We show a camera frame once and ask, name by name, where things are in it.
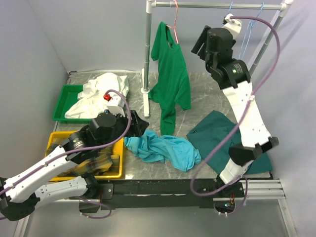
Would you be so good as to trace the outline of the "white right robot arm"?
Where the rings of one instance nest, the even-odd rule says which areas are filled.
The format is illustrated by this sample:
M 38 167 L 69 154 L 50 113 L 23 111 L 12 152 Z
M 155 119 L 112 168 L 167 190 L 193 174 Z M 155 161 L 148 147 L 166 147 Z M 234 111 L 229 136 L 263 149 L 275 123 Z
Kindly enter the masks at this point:
M 256 158 L 279 144 L 264 125 L 246 64 L 233 58 L 240 30 L 240 26 L 205 26 L 191 50 L 205 62 L 206 70 L 228 99 L 241 133 L 241 142 L 229 148 L 228 163 L 217 178 L 216 191 L 222 197 L 233 192 L 233 180 L 241 177 Z

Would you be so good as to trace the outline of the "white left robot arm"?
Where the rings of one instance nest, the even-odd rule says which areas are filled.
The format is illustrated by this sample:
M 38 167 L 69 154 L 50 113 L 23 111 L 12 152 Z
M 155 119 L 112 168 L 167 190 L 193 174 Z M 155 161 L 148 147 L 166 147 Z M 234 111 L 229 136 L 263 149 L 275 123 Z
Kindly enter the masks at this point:
M 20 220 L 37 208 L 63 198 L 93 198 L 99 184 L 91 173 L 50 184 L 55 176 L 74 168 L 123 137 L 141 137 L 149 123 L 135 110 L 129 115 L 101 113 L 72 133 L 48 156 L 24 172 L 0 180 L 0 212 L 10 221 Z

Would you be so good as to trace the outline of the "light blue t shirt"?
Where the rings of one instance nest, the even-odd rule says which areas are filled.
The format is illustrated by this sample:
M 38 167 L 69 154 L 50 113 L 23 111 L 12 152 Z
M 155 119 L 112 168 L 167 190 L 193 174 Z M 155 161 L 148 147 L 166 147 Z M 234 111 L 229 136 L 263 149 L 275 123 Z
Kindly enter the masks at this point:
M 180 171 L 187 172 L 201 163 L 201 155 L 188 140 L 172 135 L 158 136 L 146 130 L 141 137 L 125 137 L 125 147 L 143 162 L 169 161 Z

